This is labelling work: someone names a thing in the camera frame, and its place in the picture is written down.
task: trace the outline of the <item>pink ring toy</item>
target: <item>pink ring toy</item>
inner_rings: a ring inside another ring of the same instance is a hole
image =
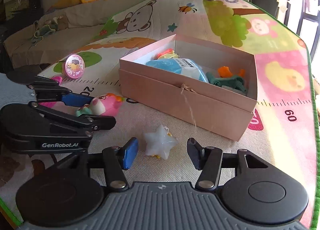
[[[78,54],[72,54],[67,57],[62,68],[64,75],[72,79],[77,79],[83,75],[84,61]]]

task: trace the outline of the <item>pink toy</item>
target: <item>pink toy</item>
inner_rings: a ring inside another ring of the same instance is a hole
[[[123,101],[123,97],[108,93],[94,98],[88,108],[94,115],[116,116]]]
[[[59,83],[59,85],[62,82],[62,77],[56,76],[56,77],[52,77],[51,79],[57,81]],[[47,108],[53,108],[53,106],[56,104],[56,102],[44,102],[44,103],[39,103],[42,106],[45,106]]]
[[[80,78],[84,72],[84,61],[77,54],[70,55],[62,65],[62,72],[69,78]]]

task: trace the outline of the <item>black circular mount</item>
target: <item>black circular mount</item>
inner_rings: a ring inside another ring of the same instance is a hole
[[[226,182],[221,199],[230,212],[258,224],[278,225],[302,215],[304,187],[280,170],[253,169]]]
[[[8,72],[7,78],[9,78],[11,81],[23,84],[23,85],[30,85],[35,81],[35,75],[30,72],[26,72],[23,70],[15,69],[13,71]]]
[[[67,226],[93,213],[103,200],[102,187],[74,169],[52,169],[27,181],[16,203],[24,220],[38,226]]]

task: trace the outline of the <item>children's play mat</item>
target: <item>children's play mat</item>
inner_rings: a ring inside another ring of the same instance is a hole
[[[65,77],[62,86],[90,96],[121,95],[119,59],[174,33],[255,55],[258,103],[241,140],[231,141],[127,99],[116,117],[116,126],[110,131],[96,132],[89,152],[98,153],[112,145],[123,146],[131,137],[137,137],[140,150],[132,168],[124,172],[129,183],[191,181],[195,184],[200,171],[194,169],[187,154],[189,137],[202,146],[216,146],[224,152],[249,149],[303,184],[309,205],[301,222],[316,229],[320,206],[317,155],[320,153],[310,57],[305,43],[296,34],[254,5],[244,0],[146,0],[113,16],[92,43],[74,51],[85,62],[84,75],[77,80]],[[62,75],[61,65],[58,62],[40,75]],[[70,114],[76,110],[63,103],[57,103],[54,108]],[[159,124],[167,126],[179,141],[168,160],[144,153],[142,133],[153,131]],[[66,154],[6,155],[7,160],[1,161],[8,171],[0,182],[1,207],[19,225],[22,218],[15,204],[17,189]],[[234,170],[223,169],[220,184],[233,176]],[[92,170],[92,177],[105,185],[101,169]]]

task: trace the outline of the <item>cardboard box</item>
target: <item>cardboard box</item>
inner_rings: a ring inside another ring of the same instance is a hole
[[[174,49],[180,58],[191,59],[219,77],[217,69],[228,66],[237,74],[245,69],[247,96],[180,74],[146,66],[158,53]],[[122,94],[196,126],[238,141],[250,123],[257,103],[257,72],[254,56],[221,44],[172,35],[120,59]],[[183,90],[182,84],[196,93]]]

